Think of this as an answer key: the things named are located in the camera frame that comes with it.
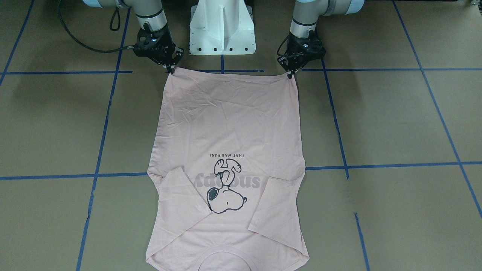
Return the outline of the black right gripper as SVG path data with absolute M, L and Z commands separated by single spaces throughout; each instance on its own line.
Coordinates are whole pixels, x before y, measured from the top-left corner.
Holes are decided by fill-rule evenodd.
M 169 26 L 166 24 L 157 31 L 139 29 L 134 53 L 136 56 L 149 58 L 173 75 L 176 65 L 184 55 L 184 49 L 174 43 Z

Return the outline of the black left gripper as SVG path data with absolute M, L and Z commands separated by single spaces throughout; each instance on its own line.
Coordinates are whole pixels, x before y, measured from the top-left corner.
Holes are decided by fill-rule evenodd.
M 279 64 L 287 71 L 288 79 L 292 79 L 294 74 L 308 62 L 322 59 L 326 54 L 321 39 L 313 30 L 308 31 L 308 38 L 298 38 L 289 33 L 282 44 L 285 42 L 287 42 L 286 51 L 279 54 Z

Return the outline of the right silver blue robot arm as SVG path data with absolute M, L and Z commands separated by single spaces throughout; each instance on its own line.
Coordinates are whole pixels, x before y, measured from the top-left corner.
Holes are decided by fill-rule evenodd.
M 85 0 L 84 3 L 96 8 L 131 9 L 140 29 L 136 43 L 129 49 L 136 56 L 146 57 L 170 74 L 174 73 L 184 50 L 174 43 L 160 0 Z

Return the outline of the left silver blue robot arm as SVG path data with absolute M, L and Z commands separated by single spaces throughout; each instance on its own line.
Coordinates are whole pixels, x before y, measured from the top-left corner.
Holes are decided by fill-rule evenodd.
M 277 51 L 277 61 L 291 79 L 308 62 L 322 59 L 326 49 L 316 33 L 319 17 L 359 12 L 363 0 L 296 0 L 290 31 L 282 41 L 283 54 Z

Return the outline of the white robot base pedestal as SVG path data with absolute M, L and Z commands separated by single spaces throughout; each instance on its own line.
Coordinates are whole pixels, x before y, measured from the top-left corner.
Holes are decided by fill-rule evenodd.
M 189 53 L 249 55 L 256 51 L 252 8 L 244 0 L 200 0 L 191 7 Z

